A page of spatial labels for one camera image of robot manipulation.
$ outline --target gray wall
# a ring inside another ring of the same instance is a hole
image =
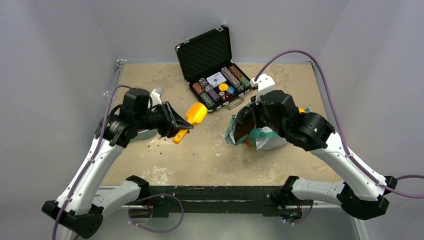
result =
[[[351,0],[319,55],[348,144],[385,175],[424,173],[423,12],[420,0]],[[423,200],[387,198],[387,214],[366,222],[370,239],[422,239]]]
[[[349,0],[89,0],[113,53],[177,61],[174,47],[227,24],[233,59],[267,61],[282,50],[317,56]],[[299,60],[291,55],[290,60]]]
[[[0,239],[45,240],[103,113],[115,57],[85,0],[0,7]]]

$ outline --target case lid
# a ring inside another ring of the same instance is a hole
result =
[[[232,59],[227,25],[194,37],[175,47],[186,81]]]

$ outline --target yellow scoop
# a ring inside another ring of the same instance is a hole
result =
[[[187,114],[185,115],[185,120],[193,126],[196,126],[203,121],[207,113],[208,109],[205,107],[205,105],[201,104],[200,102],[196,102],[188,110]],[[188,131],[188,129],[178,131],[175,137],[173,137],[173,142],[175,144],[179,144]]]

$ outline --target dirty tabletop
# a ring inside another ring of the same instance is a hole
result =
[[[237,65],[250,78],[263,66]],[[277,89],[293,96],[298,107],[326,116],[310,64],[273,64],[265,73],[274,79]],[[182,117],[197,102],[178,64],[126,64],[120,83],[149,91],[157,87],[164,89],[162,101],[169,101]],[[124,92],[118,91],[116,103],[122,101]],[[142,177],[151,185],[282,185],[290,175],[315,181],[340,181],[324,162],[291,144],[255,151],[243,144],[233,146],[225,142],[231,116],[255,94],[256,91],[249,93],[244,103],[232,110],[223,108],[208,114],[178,145],[172,138],[159,138],[159,135],[130,143],[113,163],[102,185],[120,185],[131,175]]]

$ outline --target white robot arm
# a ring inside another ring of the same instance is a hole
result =
[[[270,76],[262,74],[258,80],[252,81],[258,84],[258,93],[251,99],[255,104],[241,112],[244,115],[251,112],[256,126],[270,127],[289,143],[323,160],[344,180],[320,182],[290,176],[281,194],[285,198],[292,198],[294,203],[298,200],[316,200],[335,204],[362,220],[383,215],[389,202],[383,197],[387,192],[381,185],[394,188],[396,179],[377,173],[350,151],[350,155],[355,156],[358,163],[379,180],[380,183],[376,184],[349,159],[340,135],[324,117],[313,112],[299,112],[292,96],[276,90]]]
[[[179,130],[193,128],[168,102],[161,102],[162,92],[160,88],[152,93],[131,88],[125,93],[122,105],[116,106],[108,115],[103,137],[103,120],[100,121],[88,154],[68,187],[56,200],[46,201],[42,207],[42,211],[53,219],[60,215],[59,223],[62,226],[59,239],[72,239],[73,232],[88,239],[113,211],[150,196],[149,183],[134,175],[103,195],[95,194],[109,168],[129,142],[146,140],[156,133],[173,138]],[[92,159],[99,141],[98,152]]]

